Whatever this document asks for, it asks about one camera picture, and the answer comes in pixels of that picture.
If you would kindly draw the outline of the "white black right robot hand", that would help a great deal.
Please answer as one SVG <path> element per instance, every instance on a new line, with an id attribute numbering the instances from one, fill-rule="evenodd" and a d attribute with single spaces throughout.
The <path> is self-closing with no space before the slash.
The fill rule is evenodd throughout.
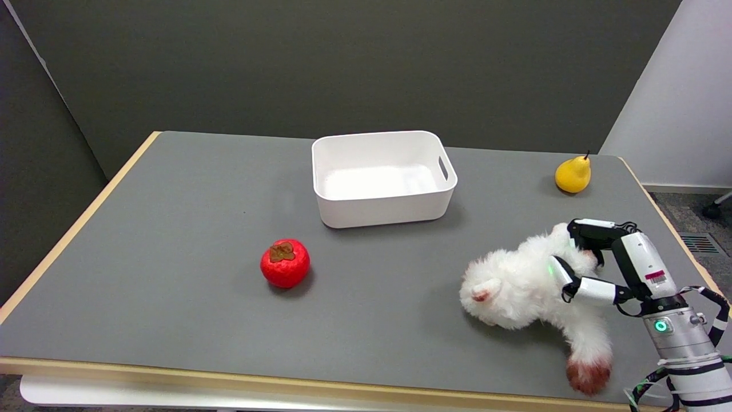
<path id="1" fill-rule="evenodd" d="M 599 266 L 604 265 L 602 251 L 611 250 L 626 284 L 579 276 L 579 271 L 567 261 L 552 255 L 547 261 L 547 271 L 559 285 L 563 302 L 614 306 L 624 315 L 626 312 L 620 305 L 637 300 L 639 318 L 689 307 L 655 246 L 636 223 L 574 219 L 567 230 L 570 246 L 591 251 Z"/>

